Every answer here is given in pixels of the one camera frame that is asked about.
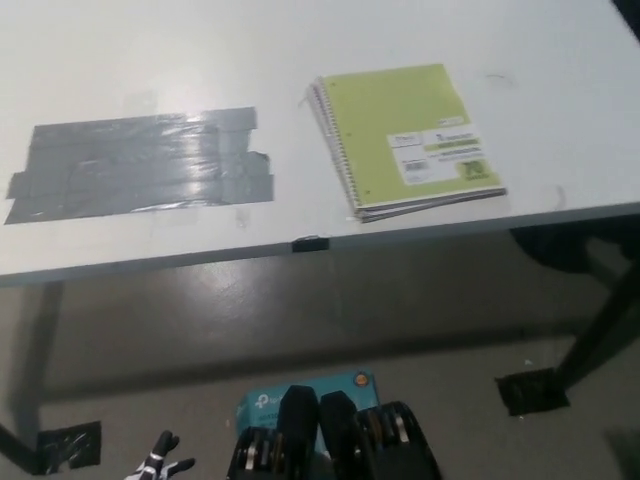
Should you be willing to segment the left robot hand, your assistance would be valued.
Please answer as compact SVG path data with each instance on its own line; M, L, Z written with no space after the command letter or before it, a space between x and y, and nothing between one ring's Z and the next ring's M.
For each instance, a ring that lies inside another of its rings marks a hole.
M154 447L133 473L125 480L168 480L177 473L190 470L196 464L195 458L168 462L167 456L179 444L180 438L171 431L163 431Z

